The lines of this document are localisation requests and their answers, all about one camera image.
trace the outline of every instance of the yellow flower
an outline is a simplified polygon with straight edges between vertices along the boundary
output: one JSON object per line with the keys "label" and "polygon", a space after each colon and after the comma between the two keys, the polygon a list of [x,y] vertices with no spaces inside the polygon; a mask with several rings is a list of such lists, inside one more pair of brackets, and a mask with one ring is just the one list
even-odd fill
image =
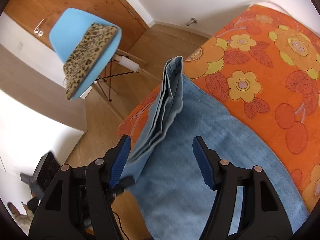
{"label": "yellow flower", "polygon": [[315,47],[310,43],[303,33],[295,30],[277,28],[269,33],[269,37],[274,40],[276,47],[280,50],[281,58],[292,66],[297,66],[303,71],[307,71],[311,78],[317,79],[320,72],[320,61]]}
{"label": "yellow flower", "polygon": [[302,191],[302,198],[309,212],[313,210],[320,198],[320,165],[313,167],[310,183]]}
{"label": "yellow flower", "polygon": [[184,74],[188,78],[199,78],[219,71],[223,67],[224,51],[228,43],[224,39],[212,37],[206,42],[210,47],[210,53],[205,53],[204,48],[200,47],[184,64]]}
{"label": "yellow flower", "polygon": [[256,79],[257,76],[253,72],[234,71],[232,77],[227,78],[229,97],[233,100],[241,98],[245,102],[252,101],[254,94],[261,91],[261,85]]}
{"label": "yellow flower", "polygon": [[256,17],[254,18],[256,21],[259,21],[261,23],[269,23],[271,24],[273,19],[271,17],[268,17],[267,15],[263,14],[257,14]]}
{"label": "yellow flower", "polygon": [[238,48],[242,51],[248,51],[250,47],[256,45],[256,41],[251,39],[251,36],[248,34],[233,35],[231,40],[230,47]]}

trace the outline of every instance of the screw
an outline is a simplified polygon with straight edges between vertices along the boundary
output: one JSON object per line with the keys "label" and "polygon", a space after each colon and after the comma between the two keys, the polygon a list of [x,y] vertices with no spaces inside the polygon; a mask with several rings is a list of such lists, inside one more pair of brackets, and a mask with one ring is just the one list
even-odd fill
{"label": "screw", "polygon": [[62,171],[67,171],[67,170],[69,170],[69,165],[68,165],[68,164],[62,165],[62,166],[61,166],[61,170],[62,170]]}
{"label": "screw", "polygon": [[101,159],[101,158],[99,158],[99,159],[96,159],[96,160],[94,161],[94,163],[97,164],[97,165],[101,165],[101,164],[104,163],[104,160]]}
{"label": "screw", "polygon": [[220,163],[224,166],[228,166],[230,162],[228,160],[221,160]]}
{"label": "screw", "polygon": [[254,170],[255,170],[256,172],[261,172],[261,171],[262,171],[262,168],[261,168],[260,166],[255,166],[255,167],[254,167]]}

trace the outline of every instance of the door handle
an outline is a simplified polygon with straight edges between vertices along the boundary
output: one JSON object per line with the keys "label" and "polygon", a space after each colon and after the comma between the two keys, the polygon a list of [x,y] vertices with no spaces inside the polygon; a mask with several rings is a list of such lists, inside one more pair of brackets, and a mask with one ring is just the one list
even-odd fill
{"label": "door handle", "polygon": [[42,19],[41,20],[41,22],[37,25],[37,27],[33,30],[33,33],[34,34],[37,34],[39,31],[40,31],[40,26],[41,26],[41,24],[44,22],[44,19]]}

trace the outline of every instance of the leopard print cushion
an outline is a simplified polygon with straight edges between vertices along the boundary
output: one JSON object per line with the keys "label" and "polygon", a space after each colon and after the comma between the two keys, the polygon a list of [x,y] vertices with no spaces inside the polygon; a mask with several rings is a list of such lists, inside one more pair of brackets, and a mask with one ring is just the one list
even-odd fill
{"label": "leopard print cushion", "polygon": [[71,99],[118,30],[114,26],[93,23],[63,66],[67,99]]}

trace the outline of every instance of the wooden door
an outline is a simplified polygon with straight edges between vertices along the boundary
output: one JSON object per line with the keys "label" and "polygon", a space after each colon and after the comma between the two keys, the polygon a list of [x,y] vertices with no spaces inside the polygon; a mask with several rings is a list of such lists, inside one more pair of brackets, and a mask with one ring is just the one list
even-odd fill
{"label": "wooden door", "polygon": [[[61,14],[71,7],[118,25],[123,32],[119,46],[122,50],[127,51],[145,32],[145,26],[119,0],[10,0],[4,11],[21,27],[52,48],[49,42],[50,30]],[[38,37],[33,30],[43,18],[45,21],[40,29],[44,35]]]}

